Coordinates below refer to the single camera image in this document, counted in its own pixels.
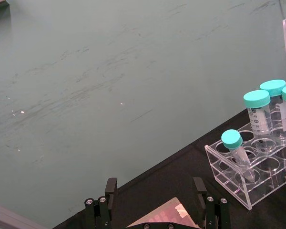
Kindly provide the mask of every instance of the bolt head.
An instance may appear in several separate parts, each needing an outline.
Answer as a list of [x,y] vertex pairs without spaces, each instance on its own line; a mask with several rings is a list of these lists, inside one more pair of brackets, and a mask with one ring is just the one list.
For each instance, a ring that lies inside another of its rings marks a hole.
[[105,198],[105,197],[100,198],[100,202],[101,202],[101,203],[104,203],[105,201],[106,201],[106,198]]
[[90,205],[92,203],[93,203],[92,199],[89,199],[89,200],[86,201],[86,204],[88,204],[88,205]]
[[220,201],[224,204],[226,204],[228,202],[225,198],[221,198]]
[[210,201],[210,202],[214,201],[213,197],[208,197],[207,200]]

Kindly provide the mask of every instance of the screw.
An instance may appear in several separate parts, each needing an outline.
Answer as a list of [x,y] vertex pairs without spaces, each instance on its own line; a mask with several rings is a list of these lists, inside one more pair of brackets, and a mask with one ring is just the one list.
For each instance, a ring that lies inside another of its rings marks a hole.
[[221,198],[220,201],[224,204],[226,204],[228,202],[225,198]]
[[105,201],[106,201],[106,198],[105,198],[105,197],[100,198],[100,202],[101,202],[101,203],[103,203],[103,202],[105,202]]
[[210,202],[214,201],[213,197],[208,197],[207,200],[209,200]]
[[89,199],[86,201],[86,204],[90,205],[90,204],[92,204],[92,202],[93,202],[92,199]]

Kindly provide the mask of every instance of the black fabric surface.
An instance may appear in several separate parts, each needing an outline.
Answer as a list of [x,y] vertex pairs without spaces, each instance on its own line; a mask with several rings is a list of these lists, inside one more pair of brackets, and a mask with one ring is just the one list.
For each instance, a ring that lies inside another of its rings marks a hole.
[[[196,223],[197,211],[192,177],[201,177],[209,193],[230,203],[233,229],[286,229],[286,185],[253,206],[251,211],[241,205],[214,179],[205,145],[220,139],[227,129],[238,129],[249,122],[244,110],[208,134],[197,139],[163,162],[118,189],[112,226],[124,228],[168,200],[177,197]],[[56,226],[55,229],[82,229],[84,210]]]

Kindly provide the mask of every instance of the black tablecloth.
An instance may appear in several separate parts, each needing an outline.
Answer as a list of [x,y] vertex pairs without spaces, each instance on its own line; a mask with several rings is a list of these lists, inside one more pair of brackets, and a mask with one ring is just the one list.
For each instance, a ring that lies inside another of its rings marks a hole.
[[[205,145],[220,139],[227,129],[238,129],[249,122],[244,110],[227,122],[197,139],[163,162],[118,189],[113,228],[123,228],[158,206],[177,197],[198,223],[197,198],[192,177],[201,177],[212,195],[225,197],[230,203],[233,229],[286,229],[286,185],[247,210],[214,179]],[[83,228],[84,210],[56,226],[55,229]]]

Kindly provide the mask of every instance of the gray surface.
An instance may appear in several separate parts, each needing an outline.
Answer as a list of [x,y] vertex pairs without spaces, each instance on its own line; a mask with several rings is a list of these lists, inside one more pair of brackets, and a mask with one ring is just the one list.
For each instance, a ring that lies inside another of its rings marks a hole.
[[124,184],[243,110],[261,82],[286,79],[276,0],[9,3],[0,204],[46,227],[108,177]]

